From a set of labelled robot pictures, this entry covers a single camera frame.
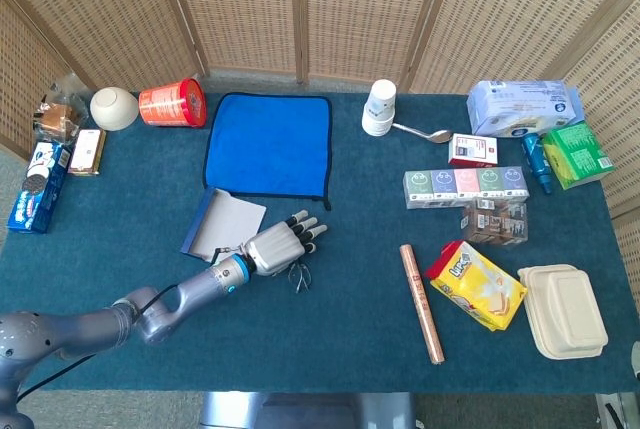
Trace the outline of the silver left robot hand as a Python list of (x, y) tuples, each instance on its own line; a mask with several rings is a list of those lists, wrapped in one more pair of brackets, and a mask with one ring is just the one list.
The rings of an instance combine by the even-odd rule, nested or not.
[(250, 238), (240, 246), (240, 252), (257, 275), (273, 276), (314, 252), (315, 239), (327, 230), (326, 224), (301, 210)]

